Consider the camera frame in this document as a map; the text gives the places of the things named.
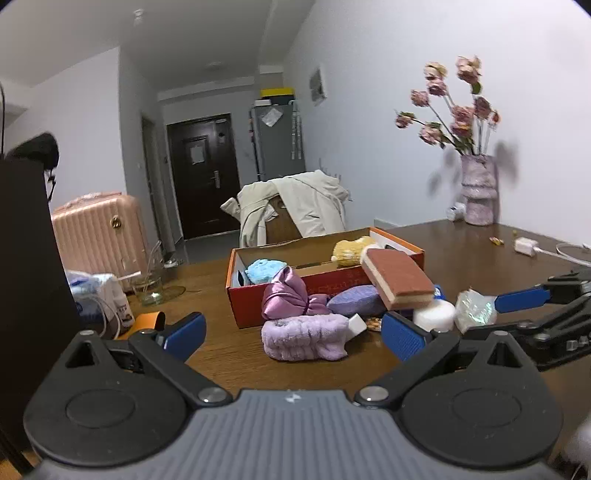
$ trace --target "pink vase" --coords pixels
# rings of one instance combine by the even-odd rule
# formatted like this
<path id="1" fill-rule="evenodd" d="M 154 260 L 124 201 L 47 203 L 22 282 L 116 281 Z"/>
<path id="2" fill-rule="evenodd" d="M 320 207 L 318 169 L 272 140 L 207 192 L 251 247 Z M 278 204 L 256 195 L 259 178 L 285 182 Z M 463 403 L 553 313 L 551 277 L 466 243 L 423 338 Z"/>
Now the pink vase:
<path id="1" fill-rule="evenodd" d="M 466 223 L 490 225 L 495 221 L 496 165 L 488 155 L 462 155 L 462 195 Z"/>

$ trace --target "ceiling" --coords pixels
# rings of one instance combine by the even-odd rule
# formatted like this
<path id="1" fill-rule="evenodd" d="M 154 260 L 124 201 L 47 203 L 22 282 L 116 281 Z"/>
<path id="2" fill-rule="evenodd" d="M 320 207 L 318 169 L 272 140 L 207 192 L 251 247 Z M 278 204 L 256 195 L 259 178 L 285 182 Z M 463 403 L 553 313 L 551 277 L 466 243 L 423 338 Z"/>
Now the ceiling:
<path id="1" fill-rule="evenodd" d="M 282 61 L 313 3 L 14 0 L 0 14 L 0 77 L 34 86 L 116 46 L 158 91 L 250 76 Z"/>

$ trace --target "light blue plush toy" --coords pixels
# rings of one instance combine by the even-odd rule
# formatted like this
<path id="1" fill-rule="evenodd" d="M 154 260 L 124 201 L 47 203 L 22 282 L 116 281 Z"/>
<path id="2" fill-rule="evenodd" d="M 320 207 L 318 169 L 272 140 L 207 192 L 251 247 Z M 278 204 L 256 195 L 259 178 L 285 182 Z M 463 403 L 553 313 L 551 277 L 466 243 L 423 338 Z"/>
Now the light blue plush toy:
<path id="1" fill-rule="evenodd" d="M 287 264 L 279 260 L 257 260 L 246 269 L 246 276 L 254 284 L 269 283 Z"/>

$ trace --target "refrigerator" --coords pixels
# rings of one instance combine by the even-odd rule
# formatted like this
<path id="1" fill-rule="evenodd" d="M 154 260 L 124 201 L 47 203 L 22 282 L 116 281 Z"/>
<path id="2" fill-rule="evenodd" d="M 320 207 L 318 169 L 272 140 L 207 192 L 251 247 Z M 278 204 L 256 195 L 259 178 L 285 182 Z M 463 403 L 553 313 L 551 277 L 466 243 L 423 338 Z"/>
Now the refrigerator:
<path id="1" fill-rule="evenodd" d="M 306 171 L 301 147 L 301 121 L 298 112 L 294 114 L 293 104 L 254 106 L 251 121 L 259 180 L 267 181 Z"/>

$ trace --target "white cylindrical object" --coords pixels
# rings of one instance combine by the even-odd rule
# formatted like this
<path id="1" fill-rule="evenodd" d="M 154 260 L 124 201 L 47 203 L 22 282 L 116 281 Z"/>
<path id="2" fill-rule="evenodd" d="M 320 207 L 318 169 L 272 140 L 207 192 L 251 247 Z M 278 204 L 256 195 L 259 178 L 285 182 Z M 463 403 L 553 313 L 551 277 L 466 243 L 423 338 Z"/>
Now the white cylindrical object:
<path id="1" fill-rule="evenodd" d="M 453 328 L 453 321 L 456 317 L 456 308 L 445 300 L 434 299 L 429 305 L 422 309 L 415 309 L 413 322 L 423 330 L 430 332 L 448 332 Z"/>
<path id="2" fill-rule="evenodd" d="M 460 202 L 456 202 L 455 205 L 449 207 L 446 210 L 447 219 L 451 222 L 457 222 L 462 220 L 466 214 L 466 205 Z"/>

